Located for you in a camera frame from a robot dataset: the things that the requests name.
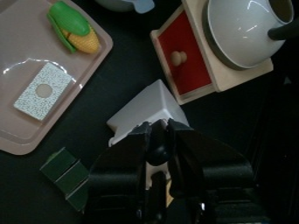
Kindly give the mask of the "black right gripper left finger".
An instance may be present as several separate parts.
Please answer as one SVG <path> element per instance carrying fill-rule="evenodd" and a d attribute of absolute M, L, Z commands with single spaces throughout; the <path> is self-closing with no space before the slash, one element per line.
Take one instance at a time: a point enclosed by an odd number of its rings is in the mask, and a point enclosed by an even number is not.
<path fill-rule="evenodd" d="M 83 224 L 143 224 L 150 133 L 144 122 L 100 154 L 88 175 Z"/>

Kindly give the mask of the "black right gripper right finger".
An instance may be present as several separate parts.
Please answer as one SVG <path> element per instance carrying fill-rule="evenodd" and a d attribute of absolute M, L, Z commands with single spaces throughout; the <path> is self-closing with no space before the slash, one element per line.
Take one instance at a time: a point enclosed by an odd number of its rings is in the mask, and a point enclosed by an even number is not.
<path fill-rule="evenodd" d="M 270 224 L 246 157 L 171 120 L 171 195 L 186 202 L 189 224 Z"/>

